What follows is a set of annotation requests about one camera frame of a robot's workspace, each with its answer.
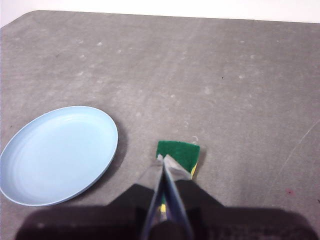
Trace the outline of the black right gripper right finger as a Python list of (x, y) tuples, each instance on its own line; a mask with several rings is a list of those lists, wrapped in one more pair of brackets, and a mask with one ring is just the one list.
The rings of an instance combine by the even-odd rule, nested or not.
[(173, 157), (163, 160), (174, 210), (195, 240), (316, 240), (300, 214), (277, 208), (224, 206), (199, 187)]

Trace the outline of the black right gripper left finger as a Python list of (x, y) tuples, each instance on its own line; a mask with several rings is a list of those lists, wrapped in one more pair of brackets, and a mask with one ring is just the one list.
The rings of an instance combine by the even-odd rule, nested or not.
[(107, 205), (52, 207), (30, 214), (17, 240), (115, 240), (140, 235), (163, 172), (158, 155), (138, 181)]

